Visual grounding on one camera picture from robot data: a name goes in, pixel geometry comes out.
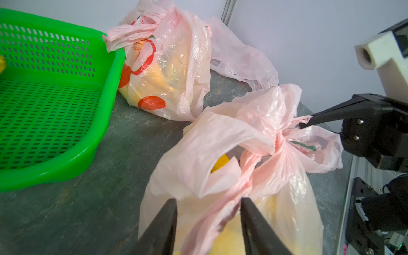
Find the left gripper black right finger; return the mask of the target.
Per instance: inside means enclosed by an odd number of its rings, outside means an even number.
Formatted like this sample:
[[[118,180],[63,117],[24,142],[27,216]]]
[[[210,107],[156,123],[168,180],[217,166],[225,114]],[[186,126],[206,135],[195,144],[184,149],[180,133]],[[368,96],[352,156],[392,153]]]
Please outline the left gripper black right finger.
[[[240,215],[247,255],[292,255],[250,198],[241,199]]]

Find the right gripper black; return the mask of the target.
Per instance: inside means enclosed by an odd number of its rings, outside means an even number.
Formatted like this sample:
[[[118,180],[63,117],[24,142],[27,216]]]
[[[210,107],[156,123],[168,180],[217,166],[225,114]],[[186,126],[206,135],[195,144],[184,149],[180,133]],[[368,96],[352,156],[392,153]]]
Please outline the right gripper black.
[[[344,149],[375,168],[408,171],[408,104],[378,94],[354,94],[346,102],[312,115],[312,125],[343,120]]]

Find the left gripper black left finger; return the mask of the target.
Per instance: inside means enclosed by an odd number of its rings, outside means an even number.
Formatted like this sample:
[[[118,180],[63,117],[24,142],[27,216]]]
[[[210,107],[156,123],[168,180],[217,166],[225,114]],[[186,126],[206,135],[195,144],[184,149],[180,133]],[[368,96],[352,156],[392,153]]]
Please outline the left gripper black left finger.
[[[132,248],[133,255],[172,255],[177,227],[177,203],[169,199]]]

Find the printed pink plastic bag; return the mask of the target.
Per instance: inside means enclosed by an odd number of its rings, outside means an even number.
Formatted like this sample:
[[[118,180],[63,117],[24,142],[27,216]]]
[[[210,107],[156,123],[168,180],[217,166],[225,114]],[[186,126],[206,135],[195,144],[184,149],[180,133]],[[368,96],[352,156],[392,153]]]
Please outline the printed pink plastic bag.
[[[210,91],[211,28],[172,1],[139,1],[104,36],[123,49],[118,90],[128,104],[171,121],[194,121]]]
[[[250,198],[296,255],[323,252],[324,226],[308,173],[343,166],[338,134],[299,128],[294,84],[248,92],[207,107],[159,160],[140,206],[143,235],[169,199],[177,202],[177,255],[243,255],[240,203]],[[217,160],[229,162],[216,172]]]

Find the plain pink plastic bag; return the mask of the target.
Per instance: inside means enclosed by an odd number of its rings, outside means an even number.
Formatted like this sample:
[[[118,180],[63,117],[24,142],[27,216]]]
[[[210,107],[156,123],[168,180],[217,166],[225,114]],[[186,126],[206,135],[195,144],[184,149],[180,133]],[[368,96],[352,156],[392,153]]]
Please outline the plain pink plastic bag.
[[[221,19],[212,17],[205,24],[211,30],[211,70],[246,82],[253,91],[278,86],[278,72],[265,54],[244,44]]]

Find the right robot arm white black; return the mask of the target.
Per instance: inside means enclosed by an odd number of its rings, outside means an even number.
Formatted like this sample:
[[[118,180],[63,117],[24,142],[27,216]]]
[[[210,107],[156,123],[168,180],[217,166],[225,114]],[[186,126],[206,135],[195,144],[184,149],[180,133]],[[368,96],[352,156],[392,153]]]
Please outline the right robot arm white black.
[[[360,177],[351,182],[345,239],[360,255],[384,254],[385,235],[408,228],[408,105],[378,94],[354,94],[312,116],[302,129],[341,120],[344,150],[373,167],[400,173],[379,194]]]

